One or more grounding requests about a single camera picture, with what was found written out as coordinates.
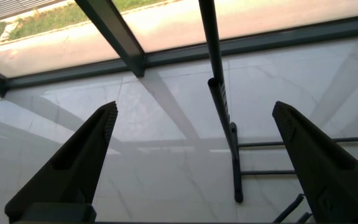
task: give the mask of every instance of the window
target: window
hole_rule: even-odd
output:
[[[197,0],[112,0],[145,52],[205,42]]]
[[[215,0],[219,38],[358,16],[358,0]]]
[[[119,58],[85,13],[63,1],[0,21],[7,78]]]

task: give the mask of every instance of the concrete path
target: concrete path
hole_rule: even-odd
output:
[[[215,0],[221,39],[358,16],[354,0]],[[146,52],[205,42],[198,1],[183,0],[124,15]],[[94,25],[0,46],[7,77],[118,58]]]

